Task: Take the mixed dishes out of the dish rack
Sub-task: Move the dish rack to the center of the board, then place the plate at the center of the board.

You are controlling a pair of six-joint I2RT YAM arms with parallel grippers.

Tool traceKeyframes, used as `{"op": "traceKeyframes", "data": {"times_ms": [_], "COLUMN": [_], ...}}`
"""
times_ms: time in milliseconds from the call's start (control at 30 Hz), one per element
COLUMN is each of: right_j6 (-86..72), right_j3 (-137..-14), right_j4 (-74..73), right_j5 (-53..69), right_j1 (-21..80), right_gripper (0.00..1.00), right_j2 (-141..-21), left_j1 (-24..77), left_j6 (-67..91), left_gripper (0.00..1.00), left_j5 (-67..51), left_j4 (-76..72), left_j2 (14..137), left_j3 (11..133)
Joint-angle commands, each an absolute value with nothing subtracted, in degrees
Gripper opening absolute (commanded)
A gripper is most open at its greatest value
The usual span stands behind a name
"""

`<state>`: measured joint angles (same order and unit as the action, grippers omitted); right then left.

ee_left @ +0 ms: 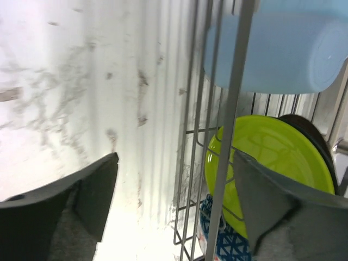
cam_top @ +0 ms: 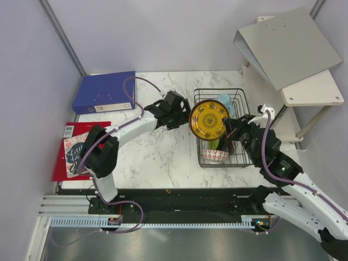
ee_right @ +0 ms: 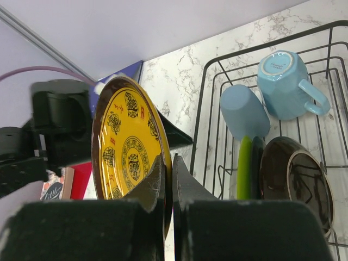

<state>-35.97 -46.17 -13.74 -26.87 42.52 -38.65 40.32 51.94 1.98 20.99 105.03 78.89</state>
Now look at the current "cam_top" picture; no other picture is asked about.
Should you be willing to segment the yellow patterned plate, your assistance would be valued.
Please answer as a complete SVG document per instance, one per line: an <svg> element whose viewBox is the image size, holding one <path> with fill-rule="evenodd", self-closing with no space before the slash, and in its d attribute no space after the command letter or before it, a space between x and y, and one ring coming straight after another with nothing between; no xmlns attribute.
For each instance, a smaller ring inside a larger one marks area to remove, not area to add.
<svg viewBox="0 0 348 261"><path fill-rule="evenodd" d="M189 128L198 139L219 140L226 134L224 118L229 118L229 111L221 102L202 100L190 112Z"/></svg>

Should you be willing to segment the light blue plastic tumbler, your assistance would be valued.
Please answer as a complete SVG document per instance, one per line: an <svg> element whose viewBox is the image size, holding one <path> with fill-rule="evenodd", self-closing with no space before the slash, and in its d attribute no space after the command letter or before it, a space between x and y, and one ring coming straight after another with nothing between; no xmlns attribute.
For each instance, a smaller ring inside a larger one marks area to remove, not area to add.
<svg viewBox="0 0 348 261"><path fill-rule="evenodd" d="M229 103L227 106L227 109L229 111L229 117L232 119L236 119L237 118L237 113L235 111L234 105L232 103Z"/></svg>

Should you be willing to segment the lime green plate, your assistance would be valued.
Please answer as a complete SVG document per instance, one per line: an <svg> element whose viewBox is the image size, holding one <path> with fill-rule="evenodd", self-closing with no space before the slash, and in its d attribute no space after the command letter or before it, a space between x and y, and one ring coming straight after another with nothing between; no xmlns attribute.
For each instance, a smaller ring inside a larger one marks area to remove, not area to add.
<svg viewBox="0 0 348 261"><path fill-rule="evenodd" d="M217 150L219 144L220 144L220 139L208 141L208 148L210 150Z"/></svg>

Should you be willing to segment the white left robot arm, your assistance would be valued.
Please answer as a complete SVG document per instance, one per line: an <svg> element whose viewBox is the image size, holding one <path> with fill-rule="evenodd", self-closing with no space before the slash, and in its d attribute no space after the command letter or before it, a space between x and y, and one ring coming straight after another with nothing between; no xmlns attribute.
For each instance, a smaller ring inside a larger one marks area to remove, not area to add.
<svg viewBox="0 0 348 261"><path fill-rule="evenodd" d="M101 208L108 214L119 209L118 191L114 183L119 149L133 139L160 127L168 130L189 122L191 108L188 100L174 90L141 110L141 114L120 125L92 127L80 152L78 170L86 168L98 196Z"/></svg>

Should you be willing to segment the red lacquer bowl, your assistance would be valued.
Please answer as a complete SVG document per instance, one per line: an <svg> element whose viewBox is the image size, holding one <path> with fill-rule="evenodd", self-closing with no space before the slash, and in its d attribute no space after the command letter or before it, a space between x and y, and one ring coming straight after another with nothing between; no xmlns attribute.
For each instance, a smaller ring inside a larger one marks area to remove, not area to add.
<svg viewBox="0 0 348 261"><path fill-rule="evenodd" d="M235 154L237 147L237 142L232 140L227 140L227 149L230 156Z"/></svg>

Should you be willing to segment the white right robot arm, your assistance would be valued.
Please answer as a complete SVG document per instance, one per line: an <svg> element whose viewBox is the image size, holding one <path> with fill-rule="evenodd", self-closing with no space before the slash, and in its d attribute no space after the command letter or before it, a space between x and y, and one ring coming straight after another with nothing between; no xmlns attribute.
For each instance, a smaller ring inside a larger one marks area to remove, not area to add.
<svg viewBox="0 0 348 261"><path fill-rule="evenodd" d="M282 142L270 129L270 112L265 127L254 123L255 116L224 118L227 138L238 141L252 164L271 184L300 202L286 203L275 192L259 186L249 200L255 214L267 211L287 220L315 238L321 248L336 260L347 260L347 210L328 197L303 168L281 151Z"/></svg>

